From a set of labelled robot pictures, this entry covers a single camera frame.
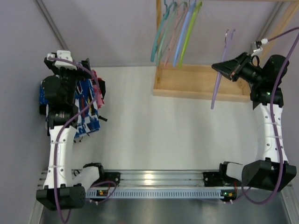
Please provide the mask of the pink camouflage trousers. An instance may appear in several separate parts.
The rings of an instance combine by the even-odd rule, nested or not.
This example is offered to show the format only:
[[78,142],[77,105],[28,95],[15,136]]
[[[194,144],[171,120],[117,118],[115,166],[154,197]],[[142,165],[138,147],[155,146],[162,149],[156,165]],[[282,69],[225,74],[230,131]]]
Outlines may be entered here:
[[97,76],[97,73],[95,70],[92,70],[95,78],[98,80],[98,86],[96,85],[96,81],[93,78],[92,79],[92,84],[93,84],[93,90],[94,90],[94,95],[96,98],[96,104],[98,109],[100,109],[105,103],[104,103],[104,97],[106,93],[106,82]]

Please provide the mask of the lime green hanger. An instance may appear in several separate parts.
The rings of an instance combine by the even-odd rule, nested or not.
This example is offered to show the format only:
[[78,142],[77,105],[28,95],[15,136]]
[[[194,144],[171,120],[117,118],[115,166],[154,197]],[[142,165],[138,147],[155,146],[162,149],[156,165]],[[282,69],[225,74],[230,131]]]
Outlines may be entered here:
[[178,67],[179,68],[182,67],[183,59],[184,59],[184,56],[185,56],[185,51],[186,51],[187,45],[189,43],[190,36],[191,36],[191,33],[193,31],[193,28],[194,28],[195,21],[197,19],[197,16],[199,14],[199,11],[200,11],[201,7],[202,7],[202,1],[196,0],[196,5],[195,5],[195,8],[194,8],[194,11],[191,13],[191,15],[189,17],[189,21],[188,21],[187,26],[185,28],[185,33],[184,33],[184,36],[183,36],[181,49],[180,49],[180,52],[178,54],[178,59],[179,59]]

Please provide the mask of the light blue hanger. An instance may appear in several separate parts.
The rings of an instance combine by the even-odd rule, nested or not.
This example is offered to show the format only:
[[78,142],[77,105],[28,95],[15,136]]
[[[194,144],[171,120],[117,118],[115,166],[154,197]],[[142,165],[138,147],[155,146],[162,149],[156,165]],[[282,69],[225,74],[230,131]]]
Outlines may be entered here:
[[180,34],[179,34],[179,39],[178,39],[178,43],[177,43],[177,47],[176,47],[176,51],[175,51],[175,55],[174,55],[174,59],[173,59],[173,63],[172,63],[173,67],[175,67],[176,64],[177,64],[178,54],[179,54],[180,49],[181,49],[182,40],[183,40],[183,36],[184,36],[184,33],[185,33],[185,28],[187,26],[187,23],[189,21],[189,17],[191,15],[191,13],[194,11],[195,5],[196,5],[196,1],[194,1],[189,6],[189,9],[188,9],[188,11],[185,15],[185,19],[184,19],[184,22],[183,22],[183,25],[182,25],[182,28],[181,28],[181,31],[180,31]]

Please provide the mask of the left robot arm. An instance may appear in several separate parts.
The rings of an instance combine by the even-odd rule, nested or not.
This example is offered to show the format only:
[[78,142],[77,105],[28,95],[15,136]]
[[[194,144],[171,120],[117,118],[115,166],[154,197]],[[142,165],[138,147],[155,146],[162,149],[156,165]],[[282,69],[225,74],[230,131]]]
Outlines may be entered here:
[[49,53],[44,63],[53,73],[40,85],[40,113],[46,116],[50,157],[36,199],[49,210],[80,209],[90,188],[115,185],[100,163],[85,164],[73,176],[70,161],[74,140],[100,128],[98,110],[104,104],[106,83],[91,69],[88,59],[76,63],[70,55]]

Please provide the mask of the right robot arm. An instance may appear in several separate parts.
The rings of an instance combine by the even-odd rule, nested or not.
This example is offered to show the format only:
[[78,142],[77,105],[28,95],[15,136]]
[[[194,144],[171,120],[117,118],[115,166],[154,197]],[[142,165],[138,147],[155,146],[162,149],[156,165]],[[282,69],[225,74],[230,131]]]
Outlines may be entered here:
[[288,59],[272,55],[263,67],[253,64],[253,56],[242,53],[232,60],[214,63],[211,67],[232,82],[239,78],[251,87],[250,100],[257,121],[256,161],[247,165],[225,161],[224,175],[244,186],[273,191],[277,182],[281,191],[296,176],[297,169],[288,163],[283,150],[281,115],[283,94],[279,87],[287,72]]

